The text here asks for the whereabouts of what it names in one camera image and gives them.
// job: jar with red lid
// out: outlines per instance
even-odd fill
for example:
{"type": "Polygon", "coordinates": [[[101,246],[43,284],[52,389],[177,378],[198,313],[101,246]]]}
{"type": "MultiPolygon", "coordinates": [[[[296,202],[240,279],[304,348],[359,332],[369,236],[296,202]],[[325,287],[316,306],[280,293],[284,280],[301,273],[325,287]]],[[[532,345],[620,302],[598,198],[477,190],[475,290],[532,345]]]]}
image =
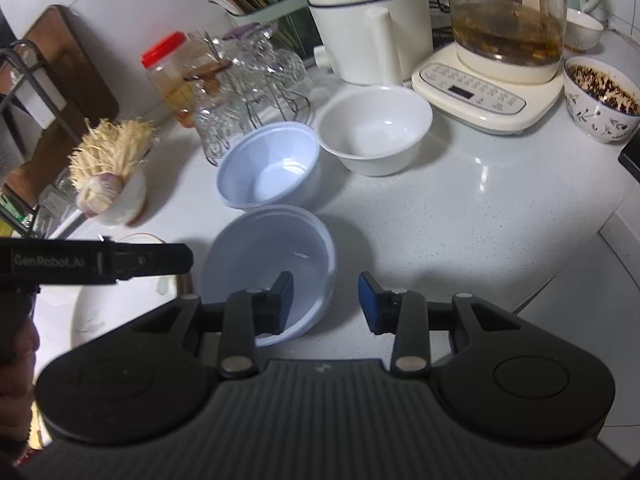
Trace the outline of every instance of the jar with red lid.
{"type": "Polygon", "coordinates": [[[162,94],[180,124],[193,128],[196,96],[184,77],[195,66],[213,60],[203,42],[175,31],[159,41],[140,58],[149,80],[162,94]]]}

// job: brown tea liquid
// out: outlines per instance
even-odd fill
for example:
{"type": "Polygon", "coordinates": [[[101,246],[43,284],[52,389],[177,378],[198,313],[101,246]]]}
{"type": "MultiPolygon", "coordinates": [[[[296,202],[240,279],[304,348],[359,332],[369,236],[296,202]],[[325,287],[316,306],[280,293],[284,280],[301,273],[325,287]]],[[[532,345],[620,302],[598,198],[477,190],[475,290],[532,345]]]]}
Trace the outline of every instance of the brown tea liquid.
{"type": "Polygon", "coordinates": [[[549,65],[562,56],[562,24],[520,3],[461,4],[451,17],[456,42],[480,56],[521,66],[549,65]]]}

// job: white tile floor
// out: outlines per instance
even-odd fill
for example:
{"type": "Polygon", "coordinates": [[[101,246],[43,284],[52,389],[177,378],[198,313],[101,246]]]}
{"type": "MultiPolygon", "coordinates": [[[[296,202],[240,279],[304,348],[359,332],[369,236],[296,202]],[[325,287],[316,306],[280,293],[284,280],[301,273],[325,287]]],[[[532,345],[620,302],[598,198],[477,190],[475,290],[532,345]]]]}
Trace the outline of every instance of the white tile floor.
{"type": "Polygon", "coordinates": [[[616,398],[600,438],[640,460],[640,289],[600,236],[592,238],[522,311],[536,325],[609,367],[616,398]]]}

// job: red lid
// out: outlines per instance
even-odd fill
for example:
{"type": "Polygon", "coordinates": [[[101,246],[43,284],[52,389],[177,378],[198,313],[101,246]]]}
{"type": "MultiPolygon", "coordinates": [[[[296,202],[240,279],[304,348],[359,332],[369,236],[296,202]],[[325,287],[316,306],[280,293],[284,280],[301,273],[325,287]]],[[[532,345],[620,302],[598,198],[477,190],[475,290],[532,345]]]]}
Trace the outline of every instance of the red lid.
{"type": "Polygon", "coordinates": [[[164,40],[159,41],[149,50],[147,50],[141,57],[140,62],[145,68],[155,65],[163,57],[171,54],[176,48],[181,46],[187,40],[187,35],[184,32],[176,30],[169,34],[164,40]]]}

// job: glass kettle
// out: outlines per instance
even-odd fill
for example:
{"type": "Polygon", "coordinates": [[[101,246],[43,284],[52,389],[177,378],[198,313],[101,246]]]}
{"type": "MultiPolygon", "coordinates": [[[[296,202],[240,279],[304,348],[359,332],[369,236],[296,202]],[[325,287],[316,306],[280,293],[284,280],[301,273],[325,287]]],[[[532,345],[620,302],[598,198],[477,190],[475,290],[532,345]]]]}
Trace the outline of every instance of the glass kettle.
{"type": "Polygon", "coordinates": [[[449,0],[456,50],[475,72],[543,84],[558,70],[566,0],[449,0]]]}

